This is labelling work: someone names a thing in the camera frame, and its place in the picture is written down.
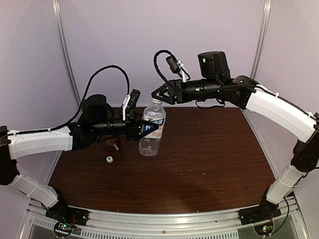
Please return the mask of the white water bottle cap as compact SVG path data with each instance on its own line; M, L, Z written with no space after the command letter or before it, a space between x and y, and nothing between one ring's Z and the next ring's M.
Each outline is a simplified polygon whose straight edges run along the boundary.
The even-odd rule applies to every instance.
M162 101L157 100L157 99L152 99L152 102L155 104L162 104Z

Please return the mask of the clear water bottle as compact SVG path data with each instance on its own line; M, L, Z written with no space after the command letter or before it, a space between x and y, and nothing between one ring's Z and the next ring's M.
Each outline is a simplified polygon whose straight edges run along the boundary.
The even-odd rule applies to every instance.
M143 120L155 123L158 125L158 129L140 139L139 152L142 156L157 155L163 135L165 119L166 111L162 107L162 101L152 99L152 103L144 109Z

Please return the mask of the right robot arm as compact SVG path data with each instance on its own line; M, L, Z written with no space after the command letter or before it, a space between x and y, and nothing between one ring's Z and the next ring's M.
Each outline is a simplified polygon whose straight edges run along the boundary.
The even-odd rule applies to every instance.
M154 67L165 84L153 91L152 97L171 105L208 99L216 99L220 106L230 102L242 110L266 117L297 137L291 161L265 191L260 204L242 210L242 213L254 213L265 220L299 181L316 169L319 161L319 115L306 112L247 76L232 78L223 51L200 53L197 58L202 79L191 80L183 63L170 51L155 53Z

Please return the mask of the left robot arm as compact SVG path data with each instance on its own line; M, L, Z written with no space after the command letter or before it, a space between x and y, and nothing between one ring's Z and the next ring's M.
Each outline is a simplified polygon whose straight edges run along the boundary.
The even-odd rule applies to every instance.
M127 95L123 102L122 114L115 116L106 96L91 95L81 106L82 114L77 122L67 123L58 129L38 129L29 131L0 128L0 183L12 186L28 197L52 208L53 214L61 221L72 216L69 207L52 187L46 186L19 172L17 159L52 151L76 151L86 149L96 143L101 136L125 135L127 140L139 140L154 132L159 126L144 120L132 109L136 106L136 91Z

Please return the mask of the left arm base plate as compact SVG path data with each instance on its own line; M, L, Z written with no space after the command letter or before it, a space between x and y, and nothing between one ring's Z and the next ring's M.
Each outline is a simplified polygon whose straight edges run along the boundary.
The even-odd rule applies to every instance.
M89 211L73 207L63 209L47 209L45 215L56 220L53 232L60 238L71 236L81 231L80 226L86 226Z

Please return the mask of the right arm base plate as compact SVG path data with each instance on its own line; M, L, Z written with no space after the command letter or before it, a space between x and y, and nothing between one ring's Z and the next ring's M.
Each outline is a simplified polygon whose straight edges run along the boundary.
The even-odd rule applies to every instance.
M274 232L274 218L280 216L281 211L278 208L268 209L266 207L256 206L240 209L238 214L241 225L252 224L258 236L266 237Z

